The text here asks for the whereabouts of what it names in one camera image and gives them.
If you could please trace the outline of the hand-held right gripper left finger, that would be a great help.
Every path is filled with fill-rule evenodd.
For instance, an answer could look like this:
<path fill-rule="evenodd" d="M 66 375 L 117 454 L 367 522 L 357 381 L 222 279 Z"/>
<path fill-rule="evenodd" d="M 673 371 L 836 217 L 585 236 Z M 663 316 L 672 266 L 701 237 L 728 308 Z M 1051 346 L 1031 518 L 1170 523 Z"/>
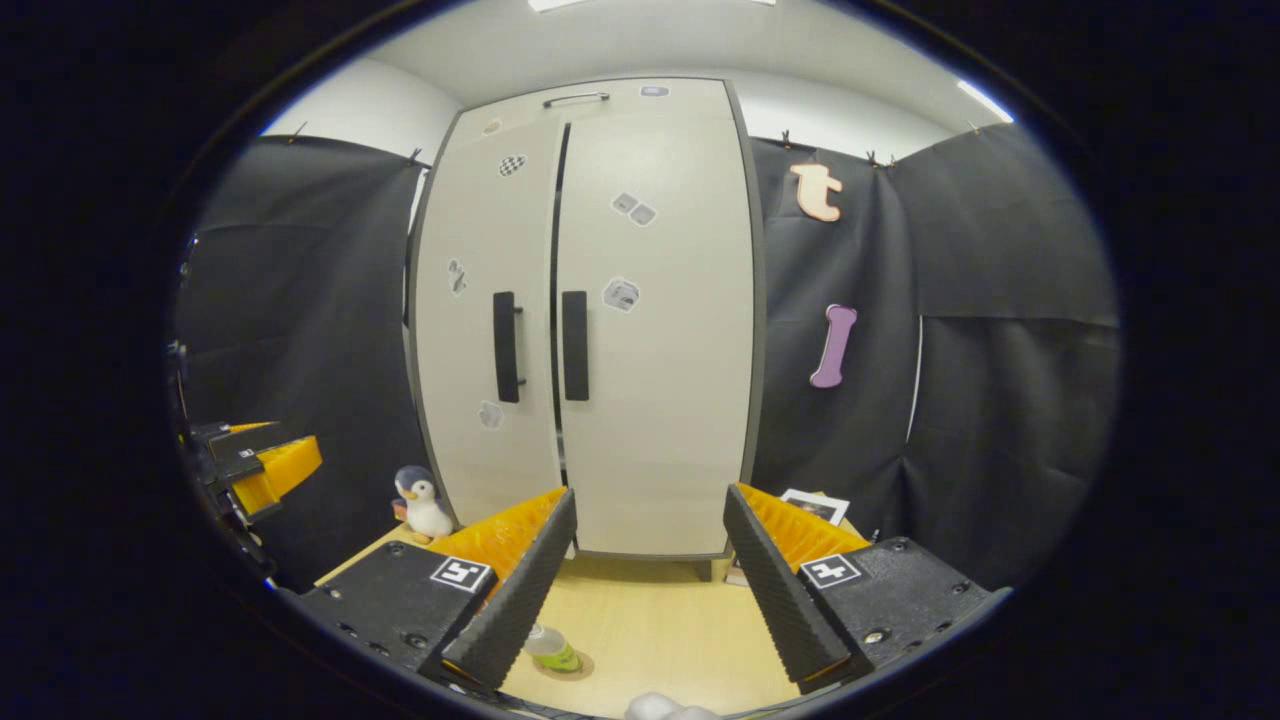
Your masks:
<path fill-rule="evenodd" d="M 561 487 L 443 539 L 390 539 L 300 594 L 352 648 L 430 682 L 500 689 L 577 529 Z"/>

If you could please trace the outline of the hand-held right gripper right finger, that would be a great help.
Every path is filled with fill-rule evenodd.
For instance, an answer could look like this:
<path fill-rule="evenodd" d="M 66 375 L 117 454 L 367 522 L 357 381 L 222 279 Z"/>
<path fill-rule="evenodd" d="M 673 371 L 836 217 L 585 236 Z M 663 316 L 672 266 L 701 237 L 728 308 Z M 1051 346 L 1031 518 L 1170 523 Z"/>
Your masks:
<path fill-rule="evenodd" d="M 728 487 L 723 524 L 787 678 L 804 694 L 902 671 L 1011 594 L 914 539 L 869 542 L 745 484 Z"/>

